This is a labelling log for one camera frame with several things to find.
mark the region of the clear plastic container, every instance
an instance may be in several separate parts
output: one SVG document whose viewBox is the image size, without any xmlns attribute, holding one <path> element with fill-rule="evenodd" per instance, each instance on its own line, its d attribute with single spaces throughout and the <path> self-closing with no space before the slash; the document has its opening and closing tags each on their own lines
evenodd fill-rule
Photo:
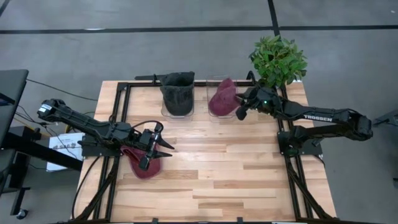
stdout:
<svg viewBox="0 0 398 224">
<path fill-rule="evenodd" d="M 193 88 L 192 92 L 193 92 L 193 96 L 195 96 L 195 88 Z M 162 102 L 163 102 L 162 103 L 162 110 L 160 112 L 166 118 L 166 121 L 168 121 L 168 122 L 180 122 L 180 121 L 191 121 L 192 120 L 192 115 L 193 115 L 194 108 L 195 108 L 195 97 L 193 99 L 192 110 L 189 113 L 187 113 L 186 115 L 183 115 L 183 116 L 172 115 L 168 111 L 164 101 L 162 101 Z"/>
<path fill-rule="evenodd" d="M 214 114 L 209 108 L 210 101 L 216 95 L 218 86 L 220 85 L 220 83 L 223 80 L 225 80 L 227 78 L 229 78 L 229 76 L 227 76 L 227 75 L 215 75 L 215 76 L 208 77 L 206 80 L 208 112 L 210 115 L 210 121 L 214 122 L 214 123 L 228 123 L 228 122 L 234 121 L 236 119 L 235 111 L 238 107 L 224 116 L 218 116 L 218 115 Z M 232 80 L 232 81 L 236 87 L 237 80 Z"/>
</svg>

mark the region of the green plant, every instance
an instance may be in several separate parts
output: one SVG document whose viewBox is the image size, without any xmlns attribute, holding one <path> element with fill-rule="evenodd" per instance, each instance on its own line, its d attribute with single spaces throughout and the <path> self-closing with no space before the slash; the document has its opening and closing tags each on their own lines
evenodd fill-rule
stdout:
<svg viewBox="0 0 398 224">
<path fill-rule="evenodd" d="M 305 76 L 307 58 L 302 50 L 297 50 L 294 40 L 281 41 L 280 35 L 274 38 L 261 37 L 255 46 L 256 49 L 249 58 L 261 76 L 260 83 L 269 87 L 280 87 L 284 83 L 289 85 L 293 80 L 301 80 Z"/>
</svg>

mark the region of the red towel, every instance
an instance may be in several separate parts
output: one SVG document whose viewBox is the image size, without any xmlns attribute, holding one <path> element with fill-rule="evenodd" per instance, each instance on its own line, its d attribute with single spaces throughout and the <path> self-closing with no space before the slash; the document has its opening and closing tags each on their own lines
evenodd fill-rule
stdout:
<svg viewBox="0 0 398 224">
<path fill-rule="evenodd" d="M 162 167 L 160 159 L 152 159 L 149 162 L 148 170 L 144 171 L 138 167 L 140 159 L 145 156 L 144 151 L 127 146 L 122 146 L 121 151 L 124 155 L 128 156 L 131 170 L 134 172 L 136 177 L 140 179 L 149 179 L 156 176 L 160 172 L 160 169 Z"/>
<path fill-rule="evenodd" d="M 216 94 L 209 102 L 209 110 L 217 116 L 226 116 L 239 106 L 235 97 L 236 87 L 234 82 L 227 78 L 223 80 L 217 88 Z"/>
</svg>

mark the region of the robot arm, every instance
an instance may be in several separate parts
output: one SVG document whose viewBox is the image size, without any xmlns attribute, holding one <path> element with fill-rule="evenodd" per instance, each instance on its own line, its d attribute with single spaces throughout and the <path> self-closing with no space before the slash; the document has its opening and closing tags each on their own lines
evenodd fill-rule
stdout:
<svg viewBox="0 0 398 224">
<path fill-rule="evenodd" d="M 293 147 L 301 147 L 308 139 L 343 136 L 356 141 L 365 141 L 373 136 L 371 121 L 351 109 L 335 110 L 302 106 L 279 96 L 271 88 L 258 86 L 248 88 L 245 93 L 237 94 L 237 97 L 241 99 L 241 107 L 236 110 L 236 116 L 240 120 L 243 120 L 246 117 L 246 111 L 251 109 L 287 121 L 310 119 L 334 123 L 334 125 L 316 128 L 294 126 L 290 130 L 289 137 L 289 142 Z"/>
<path fill-rule="evenodd" d="M 142 133 L 124 122 L 101 122 L 87 115 L 70 109 L 62 100 L 45 100 L 38 110 L 39 118 L 48 122 L 63 122 L 90 136 L 93 136 L 102 146 L 119 150 L 121 146 L 134 147 L 146 152 L 139 161 L 139 167 L 147 170 L 151 159 L 169 157 L 171 154 L 155 150 L 155 145 L 174 149 L 162 139 L 160 133 L 163 125 L 157 121 L 154 131 L 145 129 Z"/>
</svg>

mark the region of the wooden tabletop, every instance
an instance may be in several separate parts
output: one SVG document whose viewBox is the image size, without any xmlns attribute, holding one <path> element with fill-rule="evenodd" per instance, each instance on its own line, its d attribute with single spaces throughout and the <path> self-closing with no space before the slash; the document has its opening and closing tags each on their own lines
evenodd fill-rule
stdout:
<svg viewBox="0 0 398 224">
<path fill-rule="evenodd" d="M 107 121 L 112 113 L 117 81 L 105 81 L 99 94 L 95 119 Z M 289 99 L 307 105 L 302 83 L 287 87 Z M 124 93 L 118 110 L 123 106 Z M 160 113 L 162 94 L 159 87 L 135 87 L 131 90 L 127 122 L 136 124 L 156 119 L 164 124 L 163 138 L 175 150 L 162 159 L 161 173 L 140 180 L 132 173 L 126 156 L 119 165 L 112 222 L 160 222 L 294 220 L 292 200 L 284 158 L 279 154 L 275 119 L 248 111 L 244 121 L 217 121 L 208 113 L 205 87 L 195 87 L 195 112 L 191 121 L 167 121 Z M 313 126 L 298 120 L 296 125 Z M 147 124 L 140 128 L 153 128 Z M 94 157 L 86 158 L 80 181 Z M 313 156 L 302 156 L 309 191 L 335 216 L 323 164 Z M 81 188 L 75 213 L 80 214 L 98 188 L 103 158 L 94 165 Z M 303 204 L 297 189 L 298 199 Z M 104 194 L 100 217 L 104 217 Z M 301 214 L 305 216 L 304 206 Z"/>
</svg>

